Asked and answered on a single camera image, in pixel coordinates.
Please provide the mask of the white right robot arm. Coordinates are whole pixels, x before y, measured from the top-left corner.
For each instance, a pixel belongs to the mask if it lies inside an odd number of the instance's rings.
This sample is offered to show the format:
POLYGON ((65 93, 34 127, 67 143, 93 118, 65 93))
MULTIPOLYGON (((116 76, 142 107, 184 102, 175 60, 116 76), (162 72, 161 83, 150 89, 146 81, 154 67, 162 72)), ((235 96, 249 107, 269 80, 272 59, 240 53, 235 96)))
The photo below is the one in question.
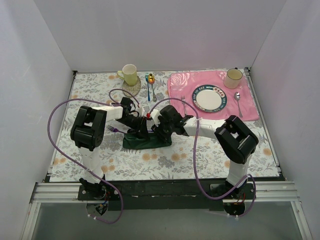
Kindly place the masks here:
POLYGON ((188 115, 182 117, 177 110, 168 105, 162 110, 156 110, 154 107, 149 111, 148 116, 155 123, 153 131, 162 139, 171 136, 172 133, 184 136, 194 136, 193 143, 193 172, 199 190, 210 200, 221 200, 227 196, 237 199, 245 192, 243 185, 246 184, 248 178, 252 178, 248 174, 248 166, 252 154, 255 152, 259 143, 257 136, 247 127, 247 125, 235 115, 231 115, 222 121, 222 125, 214 120, 203 119, 196 116, 188 115), (198 173, 196 149, 198 137, 206 137, 218 140, 224 153, 230 160, 229 172, 226 179, 226 193, 220 196, 210 196, 203 189, 198 173))

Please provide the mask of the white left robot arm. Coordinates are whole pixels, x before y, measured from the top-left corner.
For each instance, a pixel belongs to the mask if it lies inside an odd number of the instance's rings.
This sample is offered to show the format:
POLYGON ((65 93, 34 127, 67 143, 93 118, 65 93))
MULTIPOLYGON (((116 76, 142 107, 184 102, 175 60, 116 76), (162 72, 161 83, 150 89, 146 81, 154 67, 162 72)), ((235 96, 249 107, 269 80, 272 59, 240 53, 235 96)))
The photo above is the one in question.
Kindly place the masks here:
POLYGON ((147 119, 143 110, 137 110, 134 102, 123 97, 119 106, 89 107, 81 106, 72 126, 70 138, 78 147, 82 164, 86 167, 85 177, 79 181, 84 190, 95 200, 101 200, 107 195, 102 162, 100 160, 100 145, 104 139, 106 122, 116 120, 130 128, 126 137, 133 139, 133 146, 137 141, 149 141, 151 134, 147 130, 147 119))

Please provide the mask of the dark green cloth napkin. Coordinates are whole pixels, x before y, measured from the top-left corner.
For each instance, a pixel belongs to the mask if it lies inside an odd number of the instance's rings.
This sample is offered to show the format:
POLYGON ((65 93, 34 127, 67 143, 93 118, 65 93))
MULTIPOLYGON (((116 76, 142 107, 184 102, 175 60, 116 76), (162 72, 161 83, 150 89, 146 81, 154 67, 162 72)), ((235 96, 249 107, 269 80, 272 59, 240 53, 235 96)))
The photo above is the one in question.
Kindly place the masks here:
POLYGON ((126 133, 124 134, 122 147, 128 150, 146 150, 169 147, 172 145, 172 139, 168 141, 159 139, 154 133, 149 135, 149 139, 137 137, 136 134, 126 133))

